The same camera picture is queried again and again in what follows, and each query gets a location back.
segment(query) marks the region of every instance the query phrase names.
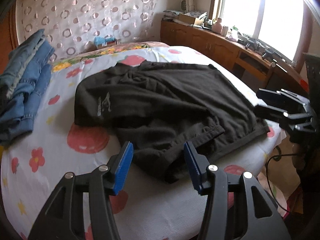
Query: white bed sheet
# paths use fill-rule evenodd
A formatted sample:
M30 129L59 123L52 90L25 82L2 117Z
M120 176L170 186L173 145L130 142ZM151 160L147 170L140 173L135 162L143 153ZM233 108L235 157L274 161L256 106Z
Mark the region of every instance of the white bed sheet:
M180 46L103 55L52 73L33 133L10 146L2 157L1 188L5 212L20 235L28 236L39 211L66 172L73 171L76 175L91 172L119 152L116 136L104 129L71 129L74 96L79 82L119 61L139 65L144 59L212 64L252 104L259 102L255 93L229 71L199 52ZM268 124L271 132L266 138L257 139L224 156L216 164L227 171L242 173L248 170L257 176L273 148L285 138L278 124ZM111 202L122 239L186 240L199 232L206 196L197 194L189 178L169 185L148 176L132 164L124 190ZM92 239L87 195L84 197L84 227L86 239Z

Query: black sweatshirt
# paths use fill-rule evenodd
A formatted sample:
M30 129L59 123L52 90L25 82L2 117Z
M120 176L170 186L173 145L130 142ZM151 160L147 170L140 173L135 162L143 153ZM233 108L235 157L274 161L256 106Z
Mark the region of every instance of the black sweatshirt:
M252 104L214 66L121 63L82 80L75 124L112 127L134 145L133 162L172 183L188 173L183 144L192 141L210 163L265 135Z

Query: black jacket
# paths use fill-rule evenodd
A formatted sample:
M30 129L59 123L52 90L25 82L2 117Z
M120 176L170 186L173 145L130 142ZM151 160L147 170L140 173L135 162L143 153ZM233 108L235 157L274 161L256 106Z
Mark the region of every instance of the black jacket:
M152 63L115 67L77 87L75 124L114 128L134 145L133 162L174 182L187 173L183 144L210 163L266 134L252 104L212 65Z

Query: blue jeans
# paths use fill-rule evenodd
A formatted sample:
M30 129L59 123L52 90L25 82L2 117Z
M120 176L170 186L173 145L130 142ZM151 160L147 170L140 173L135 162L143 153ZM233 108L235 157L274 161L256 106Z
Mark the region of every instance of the blue jeans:
M9 63L4 73L0 75L0 114L12 98L28 63L44 41L44 29L40 29L9 53Z
M22 78L0 116L0 145L7 146L13 139L33 130L33 122L41 97L51 77L48 59L54 48L44 41L28 63Z

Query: black cable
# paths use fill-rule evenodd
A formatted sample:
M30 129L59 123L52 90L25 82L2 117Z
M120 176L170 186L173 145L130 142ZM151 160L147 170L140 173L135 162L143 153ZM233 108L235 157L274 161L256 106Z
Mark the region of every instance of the black cable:
M280 203L278 202L278 200L276 199L275 195L273 195L273 191L271 189L271 186L270 186L270 182L269 182L269 178L268 178L268 165L269 165L269 162L272 160L272 159L276 159L276 158L279 158L279 156L297 156L298 154L280 154L280 155L275 155L275 156L272 156L270 157L270 159L267 161L267 165L266 165L266 177L267 177L267 182L268 182L268 185L269 185L269 189L270 189L270 192L274 198L274 200L277 202L278 206L281 207L284 211L288 212L288 213L291 213L289 210L285 209L283 206L280 205Z

